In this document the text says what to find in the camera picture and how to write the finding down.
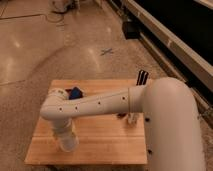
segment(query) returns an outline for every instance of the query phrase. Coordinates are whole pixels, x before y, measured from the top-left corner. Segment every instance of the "wooden block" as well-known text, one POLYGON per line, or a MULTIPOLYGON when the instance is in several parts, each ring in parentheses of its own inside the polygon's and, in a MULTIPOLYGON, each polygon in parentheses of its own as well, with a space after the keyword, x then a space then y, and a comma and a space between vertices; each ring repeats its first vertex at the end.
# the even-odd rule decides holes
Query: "wooden block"
MULTIPOLYGON (((92 95, 136 84, 136 80, 54 80, 51 88, 79 87, 84 95, 92 95)), ((116 115, 81 117, 73 120, 79 146, 63 152, 52 136, 48 121, 39 118, 26 164, 147 164, 143 116, 134 126, 116 115)))

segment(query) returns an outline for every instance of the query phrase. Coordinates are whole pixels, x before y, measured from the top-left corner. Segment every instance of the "cable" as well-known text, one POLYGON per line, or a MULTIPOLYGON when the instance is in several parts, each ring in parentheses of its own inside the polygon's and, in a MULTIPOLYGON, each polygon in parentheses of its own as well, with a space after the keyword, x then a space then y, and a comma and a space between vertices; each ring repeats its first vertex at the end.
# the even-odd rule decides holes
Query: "cable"
POLYGON ((5 10, 6 10, 6 8, 7 8, 7 4, 8 4, 8 2, 9 2, 9 0, 7 0, 7 1, 6 1, 5 5, 4 5, 4 8, 3 8, 2 12, 1 12, 0 18, 3 16, 4 11, 5 11, 5 10))
POLYGON ((56 21, 50 20, 50 19, 48 18, 48 15, 47 15, 47 14, 20 15, 20 16, 2 18, 3 14, 4 14, 4 12, 5 12, 6 8, 7 8, 8 2, 9 2, 9 0, 6 1, 6 4, 5 4, 5 6, 4 6, 4 8, 3 8, 2 12, 1 12, 0 20, 11 20, 11 19, 19 19, 19 18, 27 18, 27 17, 37 17, 37 16, 44 16, 44 17, 45 17, 45 20, 46 20, 47 22, 50 22, 50 23, 58 23, 58 22, 61 22, 61 21, 64 20, 64 15, 63 15, 63 14, 55 13, 55 12, 52 12, 52 13, 61 16, 61 17, 60 17, 58 20, 56 20, 56 21))

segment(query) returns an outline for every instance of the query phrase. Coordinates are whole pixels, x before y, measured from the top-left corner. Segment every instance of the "screw hole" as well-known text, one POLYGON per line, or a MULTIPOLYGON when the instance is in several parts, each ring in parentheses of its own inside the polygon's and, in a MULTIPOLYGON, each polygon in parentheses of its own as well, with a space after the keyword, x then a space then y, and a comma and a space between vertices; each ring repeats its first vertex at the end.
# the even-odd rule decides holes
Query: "screw hole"
POLYGON ((145 121, 146 121, 146 122, 150 122, 150 119, 149 119, 149 118, 145 118, 145 121))
POLYGON ((148 153, 149 153, 150 155, 153 154, 152 150, 148 149, 147 151, 148 151, 148 153))

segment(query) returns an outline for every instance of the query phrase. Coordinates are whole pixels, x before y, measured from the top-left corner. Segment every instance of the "white cylinder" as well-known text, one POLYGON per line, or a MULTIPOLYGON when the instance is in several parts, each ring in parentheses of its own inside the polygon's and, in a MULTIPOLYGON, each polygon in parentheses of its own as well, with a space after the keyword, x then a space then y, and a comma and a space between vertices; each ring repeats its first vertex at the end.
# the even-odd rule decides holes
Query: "white cylinder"
POLYGON ((144 90, 142 107, 150 171, 205 171, 200 123, 190 89, 174 78, 144 90))

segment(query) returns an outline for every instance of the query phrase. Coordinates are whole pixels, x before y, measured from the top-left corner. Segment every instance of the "plywood surface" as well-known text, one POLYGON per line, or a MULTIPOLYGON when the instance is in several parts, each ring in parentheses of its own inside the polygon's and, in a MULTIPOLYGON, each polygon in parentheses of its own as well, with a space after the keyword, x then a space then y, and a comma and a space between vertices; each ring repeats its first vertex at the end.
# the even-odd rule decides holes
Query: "plywood surface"
MULTIPOLYGON (((79 87, 84 96, 135 85, 136 80, 54 80, 51 88, 79 87)), ((74 119, 79 146, 73 152, 60 150, 50 125, 39 118, 25 159, 26 164, 146 164, 143 117, 137 125, 116 115, 74 119)))

